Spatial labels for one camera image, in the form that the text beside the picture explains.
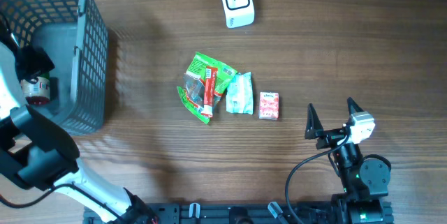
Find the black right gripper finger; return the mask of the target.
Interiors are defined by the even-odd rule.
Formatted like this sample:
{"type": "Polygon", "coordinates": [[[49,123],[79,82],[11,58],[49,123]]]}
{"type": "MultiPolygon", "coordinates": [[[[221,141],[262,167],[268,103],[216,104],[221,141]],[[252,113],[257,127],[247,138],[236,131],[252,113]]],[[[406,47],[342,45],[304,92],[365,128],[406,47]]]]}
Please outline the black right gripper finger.
{"type": "Polygon", "coordinates": [[[305,128],[305,139],[312,140],[323,134],[323,126],[318,118],[312,103],[307,106],[307,125],[305,128]]]}
{"type": "Polygon", "coordinates": [[[349,114],[355,114],[358,112],[363,112],[364,110],[352,99],[352,97],[348,97],[347,100],[348,111],[349,114]]]}

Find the green lid spice jar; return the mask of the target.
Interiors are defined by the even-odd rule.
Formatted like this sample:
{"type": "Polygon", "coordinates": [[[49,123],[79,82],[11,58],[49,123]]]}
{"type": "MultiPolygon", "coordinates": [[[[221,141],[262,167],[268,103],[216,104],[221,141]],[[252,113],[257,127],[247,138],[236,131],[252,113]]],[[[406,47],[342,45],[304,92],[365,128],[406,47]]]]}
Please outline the green lid spice jar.
{"type": "Polygon", "coordinates": [[[20,82],[24,96],[30,105],[44,105],[50,102],[50,74],[43,73],[31,82],[20,82]]]}

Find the mint green wipes pack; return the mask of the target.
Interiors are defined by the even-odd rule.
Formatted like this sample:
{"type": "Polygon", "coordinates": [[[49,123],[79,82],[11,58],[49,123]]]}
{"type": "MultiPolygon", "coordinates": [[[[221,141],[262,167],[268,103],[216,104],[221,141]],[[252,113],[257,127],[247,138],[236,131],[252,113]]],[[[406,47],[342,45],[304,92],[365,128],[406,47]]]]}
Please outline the mint green wipes pack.
{"type": "Polygon", "coordinates": [[[226,111],[232,114],[253,114],[254,98],[251,72],[238,73],[227,87],[226,111]]]}

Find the red stick packet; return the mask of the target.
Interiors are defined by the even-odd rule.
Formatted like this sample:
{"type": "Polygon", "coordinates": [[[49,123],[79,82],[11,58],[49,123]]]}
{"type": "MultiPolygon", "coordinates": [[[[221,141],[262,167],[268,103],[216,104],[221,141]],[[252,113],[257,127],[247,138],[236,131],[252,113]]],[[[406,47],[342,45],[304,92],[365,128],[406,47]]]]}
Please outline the red stick packet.
{"type": "Polygon", "coordinates": [[[214,104],[214,89],[217,79],[218,68],[208,66],[205,69],[205,92],[204,92],[204,105],[202,115],[206,117],[213,117],[213,104],[214,104]]]}

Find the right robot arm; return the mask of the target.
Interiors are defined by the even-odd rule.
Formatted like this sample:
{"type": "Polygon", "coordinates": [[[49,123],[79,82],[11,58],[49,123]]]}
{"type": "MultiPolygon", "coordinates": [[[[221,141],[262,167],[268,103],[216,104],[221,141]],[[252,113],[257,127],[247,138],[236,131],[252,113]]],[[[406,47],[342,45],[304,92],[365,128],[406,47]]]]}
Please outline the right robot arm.
{"type": "Polygon", "coordinates": [[[317,149],[332,149],[330,164],[341,179],[344,192],[329,202],[300,204],[298,213],[310,223],[393,223],[388,195],[390,161],[378,154],[362,155],[359,144],[372,134],[374,117],[352,98],[347,99],[349,119],[341,127],[323,128],[312,104],[307,109],[305,138],[316,139],[317,149]]]}

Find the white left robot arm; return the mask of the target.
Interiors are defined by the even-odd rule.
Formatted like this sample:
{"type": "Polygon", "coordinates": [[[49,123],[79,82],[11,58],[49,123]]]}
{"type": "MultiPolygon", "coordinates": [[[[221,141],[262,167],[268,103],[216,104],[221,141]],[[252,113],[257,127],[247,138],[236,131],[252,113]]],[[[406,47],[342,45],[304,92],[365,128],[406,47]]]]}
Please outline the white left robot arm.
{"type": "Polygon", "coordinates": [[[30,107],[17,78],[16,57],[1,45],[1,174],[16,186],[61,193],[104,223],[158,223],[137,195],[85,165],[72,137],[30,107]]]}

